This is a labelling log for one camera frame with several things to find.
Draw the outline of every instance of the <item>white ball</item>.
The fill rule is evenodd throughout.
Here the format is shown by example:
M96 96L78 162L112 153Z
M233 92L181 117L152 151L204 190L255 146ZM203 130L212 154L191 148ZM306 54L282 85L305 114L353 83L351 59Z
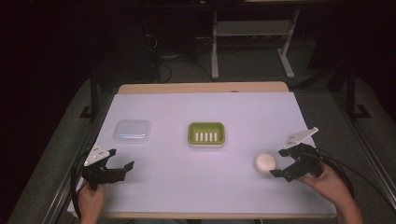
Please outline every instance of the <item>white ball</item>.
M275 158L270 154L260 154L254 161L254 167L260 174L269 175L270 170L276 168Z

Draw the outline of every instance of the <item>wire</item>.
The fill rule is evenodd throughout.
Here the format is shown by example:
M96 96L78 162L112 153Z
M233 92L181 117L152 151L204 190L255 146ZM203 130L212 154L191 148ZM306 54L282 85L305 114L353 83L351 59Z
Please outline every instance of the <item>wire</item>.
M210 36L206 36L206 37L202 37L200 39L205 40L205 43L201 44L200 46L197 46L197 51L199 51L200 49L204 49L208 46L210 46L209 44L213 42L212 37Z
M76 187L77 187L77 178L78 174L80 173L81 169L77 171L78 163L83 159L84 157L87 157L88 153L83 153L73 164L72 167L72 172L71 172L71 177L70 177L70 191L71 191L71 197L72 197L72 203L75 208L76 214L79 219L81 219L81 212L79 211L78 207L78 192L76 192Z
M217 44L221 44L221 41L222 41L224 38L225 38L225 36L220 36L220 37L218 37L216 43L217 43ZM200 51L202 51L203 49L207 49L207 48L213 46L213 45L211 45L211 43L213 43L212 37L208 37L208 39L209 39L209 40L206 41L203 45L197 47L197 52L200 52Z
M362 175L361 173L359 173L357 170L355 170L355 169L351 168L350 166L346 165L345 163L340 162L340 161L338 161L338 160L336 160L336 159L334 159L334 158L331 158L331 157L321 156L321 158L320 158L320 157L317 157L317 156L312 155L312 154L309 154L309 153L301 153L301 155L313 157L313 158L316 158L316 159L318 159L318 160L320 160L320 161L323 161L323 162L325 162L325 163L326 163L326 160L334 161L334 162L336 162L336 163L338 163L338 164L344 166L345 168L347 168L348 170L350 170L351 172L353 172L355 175L358 175L360 178L362 178L363 180L365 180L365 181L366 181L366 182L367 182L367 183L379 194L379 196L382 197L382 199L385 201L385 203L387 203L387 205L390 207L390 209L392 210L392 212L396 215L396 210L395 210L395 208L393 207L392 203L387 199L387 197L381 192L381 190L380 190L371 180L369 180L366 176L364 176L364 175Z
M79 187L79 190L77 191L77 195L79 195L79 192L87 185L87 181L84 181L84 183L82 183L81 187Z
M226 41L221 42L221 44L218 45L218 53L235 54L242 50L242 45L239 43L235 44L234 38L228 37L224 40L229 40L229 43Z
M154 39L154 46L151 49L155 50L157 48L157 45L158 45L157 37L155 37L155 35L146 35L146 37L150 37L150 38Z
M161 59L164 60L174 60L178 57L181 57L181 54L174 54L174 55L169 55L169 56L161 56Z
M346 187L349 190L349 193L352 196L352 198L355 198L355 190L353 188L352 182L350 181L350 179L347 176L347 174L342 172L336 165L334 165L333 163L329 162L329 160L326 160L325 157L322 156L322 155L321 155L321 157L318 157L316 155L312 155L310 153L301 153L301 155L305 155L305 156L308 156L308 157L315 158L315 159L317 159L319 161L322 161L326 165L330 166L340 176L340 178L344 181L344 183L346 184Z
M166 66L166 65L163 64L163 63L160 63L159 66L165 67L165 68L167 68L168 71L169 71L169 76L168 76L168 78L167 78L165 81L163 81L163 78L161 77L161 74L159 74L160 82L161 82L161 83L166 83L166 82L168 82L168 81L171 79L171 77L172 77L172 75L173 75L172 69L171 69L169 66Z
M317 150L326 153L326 154L327 154L329 157L331 157L331 158L334 158L334 156L332 156L329 152L327 152L327 151L325 151L325 150L323 150L323 149L321 149L321 148L317 148ZM340 163L337 162L336 164L337 164L338 169L340 169L340 171L341 171L344 175L346 175L346 172L345 172L345 170L343 169L343 167L340 165Z
M205 72L205 74L210 78L210 80L213 81L212 77L206 72L206 70L200 64L198 64L196 62L192 62L189 60L174 60L174 61L169 61L166 63L193 63L193 64L197 65L198 67L200 67Z

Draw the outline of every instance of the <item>wooden table edge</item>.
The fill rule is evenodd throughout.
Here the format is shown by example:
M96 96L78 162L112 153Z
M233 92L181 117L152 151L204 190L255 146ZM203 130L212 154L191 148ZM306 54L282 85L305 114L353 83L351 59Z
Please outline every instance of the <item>wooden table edge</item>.
M103 213L102 218L133 219L320 219L334 218L336 214L200 214L200 213Z
M210 82L210 83L163 83L125 84L118 94L187 93L187 92L289 92L284 82Z

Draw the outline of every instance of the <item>black cable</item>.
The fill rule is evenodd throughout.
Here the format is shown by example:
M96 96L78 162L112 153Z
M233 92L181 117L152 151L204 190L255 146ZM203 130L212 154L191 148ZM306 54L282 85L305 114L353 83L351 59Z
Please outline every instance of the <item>black cable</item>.
M82 183L81 187L79 187L79 190L77 191L77 195L79 195L79 192L87 185L87 181L84 181L84 183Z
M197 52L201 52L203 49L207 49L207 48L209 48L209 47L210 47L210 48L213 47L213 45L212 45L213 39L212 39L211 37L209 37L209 38L210 38L209 41L207 41L207 42L204 43L203 45L197 47ZM225 36L220 36L220 37L218 37L216 43L217 43L218 45L220 45L220 44L221 44L221 41L222 41L224 38L225 38Z
M347 168L348 170L350 170L351 172L353 172L355 175L358 175L360 178L362 178L363 180L365 180L378 194L379 196L381 196L381 198L385 201L385 203L387 203L387 205L389 206L389 208L392 210L392 212L396 215L396 210L393 207L393 204L388 200L388 198L381 192L381 190L371 181L369 180L367 177L365 177L364 175L362 175L361 173L359 173L358 171L356 171L355 169L351 168L350 166L346 165L343 162L340 162L334 158L331 157L326 157L326 156L321 156L317 157L315 155L312 154L308 154L308 153L301 153L301 155L305 155L305 156L309 156L309 157L313 157L316 158L324 163L326 163L327 165L332 164L329 161L334 161L342 166L344 166L345 168Z
M202 38L198 38L197 41L202 41L204 40L205 42L203 44L200 44L199 46L196 46L196 50L200 51L201 49L205 49L207 47L212 46L211 43L213 43L213 39L210 36L204 36Z
M242 45L241 44L235 44L235 40L233 38L227 38L225 40L230 40L230 44L226 42L222 42L221 44L218 43L218 53L222 54L235 54L237 52L240 52L242 50Z
M355 175L360 176L363 180L365 180L373 189L375 189L375 191L379 194L379 196L382 197L382 199L388 204L388 206L390 207L390 209L392 210L392 212L396 215L396 210L393 207L392 203L388 200L387 196L384 195L384 193L381 192L381 190L372 182L370 181L367 177L365 177L364 175L362 175L361 173L359 173L358 171L356 171L355 169L349 167L348 165L334 159L334 158L329 158L329 157L323 157L327 160L331 160L331 161L335 161L338 162L339 164L341 164L342 166L346 167L348 170L352 171L353 173L355 173Z
M169 66L166 66L163 63L160 63L159 66L165 67L165 68L167 68L169 70L169 76L168 76L168 78L165 81L163 81L163 79L161 78L161 74L159 74L159 78L160 78L161 83L166 83L166 82L168 82L171 79L171 77L173 75L172 69Z
M63 203L63 205L62 205L62 207L61 207L61 209L60 209L60 213L56 216L56 219L55 219L55 222L54 223L58 223L59 222L59 219L61 218L61 216L62 216L62 214L63 214L63 210L64 210L64 208L66 207L66 205L67 205L67 203Z
M169 61L167 63L193 63L193 64L197 65L198 67L200 67L205 72L205 74L210 78L210 80L213 81L213 79L209 75L209 73L207 73L206 70L200 64L198 64L196 62L192 62L192 61L189 61L189 60L174 60L174 61Z
M329 152L327 152L327 151L325 151L325 150L323 150L323 149L321 149L321 148L317 148L317 150L326 153L326 154L327 154L329 157L331 157L331 158L334 158L334 156L332 156ZM336 162L336 164L337 164L338 169L345 175L346 172L345 172L345 170L343 169L343 167L340 165L340 163Z
M76 160L76 162L73 164L72 172L71 172L71 176L70 176L70 192L71 192L72 203L73 203L73 206L75 208L76 214L79 219L81 219L81 212L79 211L79 207L78 207L78 193L76 191L76 187L77 187L78 174L80 173L81 170L77 171L77 167L78 167L78 163L81 161L81 159L83 159L87 156L88 156L88 152L83 153Z
M353 188L352 182L350 181L347 174L343 173L336 165L329 162L329 160L325 159L326 158L325 156L320 155L320 157L318 157L318 156L310 154L310 153L301 153L301 155L315 158L319 161L322 161L326 165L330 166L330 168L332 168L340 176L340 178L343 180L343 182L346 184L346 187L349 191L350 196L352 196L352 198L355 198L355 189Z
M92 22L90 22L87 26L85 30L88 30L91 33L95 33L95 30L97 29L97 26L99 24L99 21L102 20L103 18L106 18L106 16L108 16L111 13L111 10L109 10L106 6L105 6L105 2L103 2L104 5L104 13L101 13L101 15L99 15L95 20L92 20ZM122 27L125 30L128 30L128 27L125 26L125 24L122 24ZM140 76L142 74L136 72L134 69L132 68L128 68L127 66L125 66L124 64L122 64L122 62L120 60L118 60L116 57L114 57L110 52L108 52L100 43L98 43L93 37L89 36L88 34L84 35L83 38L88 41L89 43L92 43L107 59L109 59L109 61L114 64L116 67L118 67L120 70L124 71L126 74L128 74L129 76Z

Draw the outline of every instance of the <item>metal frame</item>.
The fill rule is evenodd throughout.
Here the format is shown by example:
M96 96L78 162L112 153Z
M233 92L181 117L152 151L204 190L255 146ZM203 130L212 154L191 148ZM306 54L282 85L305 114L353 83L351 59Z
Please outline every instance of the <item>metal frame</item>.
M359 123L350 117L350 114L345 110L344 100L340 93L334 93L333 97L335 102L337 102L340 111L343 113L343 116L346 120L346 123L350 126L352 132L356 135L358 140L361 143L362 149L367 156L367 159L370 161L370 166L377 177L379 184L381 185L382 189L385 191L386 195L388 196L389 202L393 206L393 209L396 210L396 186L393 183L392 179L390 178L387 170L382 165L381 161L379 160L378 156L375 153L375 150L371 146L370 142L364 135L363 130Z
M79 115L80 118L88 118L93 121L98 113L98 83L94 71L91 72L91 113L89 113L90 107L85 106Z
M92 143L96 139L96 135L99 134L100 129L102 128L102 124L106 118L107 110L110 108L113 97L114 95L110 95L110 94L104 95L100 104L100 109L98 110L98 113L94 118L94 121L90 123L90 126L86 130L84 134L84 136L86 137L83 138L83 140L79 144L78 149L76 150L76 154L73 157L72 161L77 160L82 152L86 151L87 149L90 149L90 147L92 146ZM73 162L70 162L70 166L68 167L67 172L64 174L64 179L62 180L62 183L60 184L59 188L57 188L52 203L47 211L47 214L45 215L41 223L43 224L56 223L56 220L58 219L59 215L62 213L62 210L64 209L65 206L67 206L67 202L70 195L70 175L71 175L72 165Z
M282 21L266 21L266 25L268 27L262 27L262 31L246 31L245 33L226 33L226 32L219 32L219 21L218 21L218 12L215 10L214 11L214 19L213 19L213 37L212 37L212 53L211 53L211 63L212 63L212 79L217 80L219 79L219 61L218 61L218 36L231 36L231 35L284 35L286 37L286 41L281 49L277 49L277 53L279 56L280 61L282 62L283 68L285 70L286 76L288 78L294 78L294 73L291 69L288 57L287 57L287 52L289 49L290 41L294 33L294 28L297 23L298 16L300 14L300 9L296 8L293 11L293 15L291 17L291 20L288 21L288 27L286 28L286 31L273 31L271 29L271 26L278 26L280 22Z

